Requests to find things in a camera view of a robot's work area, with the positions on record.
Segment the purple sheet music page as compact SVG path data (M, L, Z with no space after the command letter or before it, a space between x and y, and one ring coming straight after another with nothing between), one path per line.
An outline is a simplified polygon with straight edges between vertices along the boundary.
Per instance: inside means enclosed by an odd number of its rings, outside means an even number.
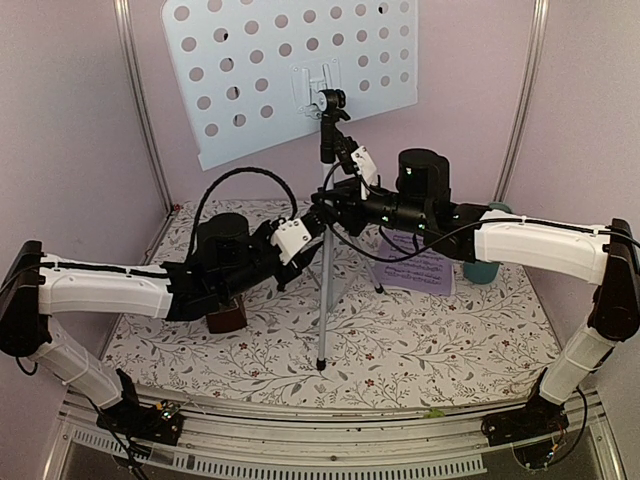
M393 232L388 237L401 251L382 239L377 253L379 258L397 259L414 253L416 244L421 247L410 234ZM375 262L374 272L383 287L438 296L451 296L455 291L453 262L431 250L404 262Z

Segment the light blue music stand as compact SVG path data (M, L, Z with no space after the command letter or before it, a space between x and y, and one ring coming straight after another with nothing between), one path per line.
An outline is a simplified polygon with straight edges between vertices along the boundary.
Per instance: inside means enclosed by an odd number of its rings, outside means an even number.
M173 69L203 170L418 100L414 1L168 1Z

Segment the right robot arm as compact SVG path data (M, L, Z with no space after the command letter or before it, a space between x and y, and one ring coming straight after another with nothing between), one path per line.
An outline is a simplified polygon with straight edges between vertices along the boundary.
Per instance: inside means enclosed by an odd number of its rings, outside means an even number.
M313 202L330 225L353 236L378 225L420 236L424 246L467 263L511 263L565 274L595 286L593 309L560 356L539 377L533 400L517 415L517 427L537 436L552 424L581 381L619 342L639 330L637 242L628 223L580 226L509 214L485 205L451 200L448 160L428 149L399 154L393 191L377 185L366 149L324 147L325 177L340 168L347 179L323 184Z

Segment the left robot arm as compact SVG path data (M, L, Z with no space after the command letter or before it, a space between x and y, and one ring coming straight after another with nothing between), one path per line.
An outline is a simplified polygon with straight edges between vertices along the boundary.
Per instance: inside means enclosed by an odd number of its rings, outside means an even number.
M212 217L196 230L196 249L182 262L119 266L79 263L44 254L27 241L1 284L1 350L28 357L82 391L128 434L148 426L123 374L104 366L53 319L59 313L142 315L187 322L227 307L261 282L279 287L297 278L325 230L314 213L263 222L255 231L237 213Z

